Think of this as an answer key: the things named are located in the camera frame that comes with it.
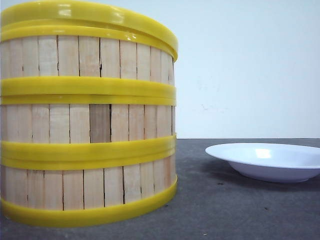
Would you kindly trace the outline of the woven bamboo steamer lid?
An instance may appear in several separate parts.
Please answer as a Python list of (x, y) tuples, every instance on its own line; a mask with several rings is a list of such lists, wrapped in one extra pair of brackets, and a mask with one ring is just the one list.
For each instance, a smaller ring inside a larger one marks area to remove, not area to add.
[(129, 41), (178, 58), (178, 40), (166, 26), (125, 8), (78, 0), (35, 0), (1, 12), (2, 41), (58, 35)]

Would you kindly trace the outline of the white plate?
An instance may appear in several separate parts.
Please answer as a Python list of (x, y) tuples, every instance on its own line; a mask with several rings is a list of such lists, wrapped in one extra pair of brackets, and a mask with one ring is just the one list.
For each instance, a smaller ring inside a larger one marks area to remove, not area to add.
[(301, 183), (320, 174), (318, 147), (279, 143), (225, 143), (205, 152), (241, 175), (276, 183)]

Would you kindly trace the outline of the front bamboo steamer drawer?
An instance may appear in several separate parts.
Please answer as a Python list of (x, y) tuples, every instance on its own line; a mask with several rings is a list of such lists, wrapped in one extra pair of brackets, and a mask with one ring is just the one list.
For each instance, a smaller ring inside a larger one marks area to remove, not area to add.
[(114, 159), (112, 167), (35, 171), (7, 168), (1, 212), (16, 222), (84, 227), (152, 212), (176, 194), (175, 149)]

